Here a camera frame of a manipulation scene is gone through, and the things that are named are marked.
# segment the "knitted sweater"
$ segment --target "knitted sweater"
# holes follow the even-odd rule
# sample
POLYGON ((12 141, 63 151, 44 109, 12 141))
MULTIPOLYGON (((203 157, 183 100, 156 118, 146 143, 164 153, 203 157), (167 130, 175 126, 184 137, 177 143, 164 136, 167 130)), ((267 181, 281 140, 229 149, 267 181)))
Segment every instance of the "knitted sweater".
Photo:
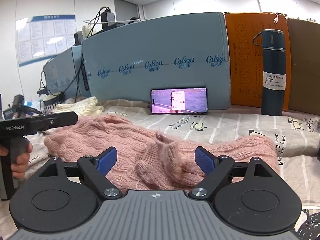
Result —
POLYGON ((262 158, 277 171, 275 146, 268 137, 248 136, 222 144, 195 143, 133 125, 116 115, 80 117, 77 124, 59 128, 44 144, 65 162, 84 155, 97 156, 110 146, 118 152, 107 178, 120 190, 190 190, 204 177, 194 154, 203 146, 215 156, 228 155, 239 162, 262 158))

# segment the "phone screen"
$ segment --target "phone screen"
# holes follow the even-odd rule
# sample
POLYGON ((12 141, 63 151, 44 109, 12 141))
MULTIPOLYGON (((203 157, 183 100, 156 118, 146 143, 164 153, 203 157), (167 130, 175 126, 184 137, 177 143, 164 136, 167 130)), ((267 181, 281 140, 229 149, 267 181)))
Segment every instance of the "phone screen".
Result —
POLYGON ((205 114, 208 112, 206 88, 151 90, 153 114, 205 114))

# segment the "vacuum bottle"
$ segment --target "vacuum bottle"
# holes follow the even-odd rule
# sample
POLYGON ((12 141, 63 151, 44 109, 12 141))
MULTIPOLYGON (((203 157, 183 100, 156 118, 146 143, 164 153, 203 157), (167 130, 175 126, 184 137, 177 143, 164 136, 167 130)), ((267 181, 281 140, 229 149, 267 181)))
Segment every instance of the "vacuum bottle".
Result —
POLYGON ((282 115, 286 82, 286 49, 284 34, 280 30, 263 30, 262 35, 263 91, 261 114, 282 115))

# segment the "metal screw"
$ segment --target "metal screw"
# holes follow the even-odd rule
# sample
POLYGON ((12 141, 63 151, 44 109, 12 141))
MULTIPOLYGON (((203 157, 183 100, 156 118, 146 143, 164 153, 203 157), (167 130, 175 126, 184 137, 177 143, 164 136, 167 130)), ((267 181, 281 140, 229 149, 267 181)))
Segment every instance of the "metal screw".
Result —
POLYGON ((195 196, 205 196, 205 195, 207 195, 207 190, 206 189, 204 189, 204 188, 194 188, 192 191, 191 191, 191 193, 193 194, 193 195, 195 195, 195 196))
POLYGON ((108 197, 115 197, 120 194, 120 191, 116 188, 108 188, 103 193, 108 197))

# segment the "human hand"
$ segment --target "human hand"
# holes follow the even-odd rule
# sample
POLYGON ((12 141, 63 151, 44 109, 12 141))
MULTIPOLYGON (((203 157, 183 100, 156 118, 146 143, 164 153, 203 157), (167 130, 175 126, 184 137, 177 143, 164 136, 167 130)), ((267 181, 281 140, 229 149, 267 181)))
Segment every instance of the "human hand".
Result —
MULTIPOLYGON (((28 162, 30 159, 30 153, 32 152, 33 146, 29 143, 26 152, 20 154, 17 157, 16 162, 11 165, 12 175, 18 179, 23 179, 26 170, 28 169, 28 162)), ((0 145, 0 156, 6 156, 9 153, 8 149, 0 145)))

